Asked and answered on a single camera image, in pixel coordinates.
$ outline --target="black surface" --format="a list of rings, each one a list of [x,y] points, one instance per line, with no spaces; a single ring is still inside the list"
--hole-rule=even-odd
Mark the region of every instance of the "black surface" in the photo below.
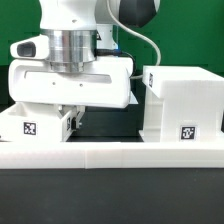
[[[223,224],[223,169],[1,170],[4,224]]]
[[[8,108],[8,104],[0,104],[0,113]]]
[[[9,101],[8,70],[9,66],[0,66],[0,105]]]

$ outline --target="green backdrop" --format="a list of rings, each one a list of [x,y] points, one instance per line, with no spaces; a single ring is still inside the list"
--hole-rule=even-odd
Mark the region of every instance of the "green backdrop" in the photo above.
[[[39,34],[38,0],[1,0],[0,7],[0,104],[7,103],[7,66],[11,43]],[[158,15],[142,29],[162,53],[162,65],[200,66],[224,75],[224,1],[161,0]],[[122,50],[133,54],[138,69],[156,61],[154,50],[124,31]]]

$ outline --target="white platform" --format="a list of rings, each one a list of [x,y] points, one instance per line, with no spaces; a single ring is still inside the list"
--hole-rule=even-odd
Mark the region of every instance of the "white platform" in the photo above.
[[[0,143],[0,169],[224,168],[215,143]]]

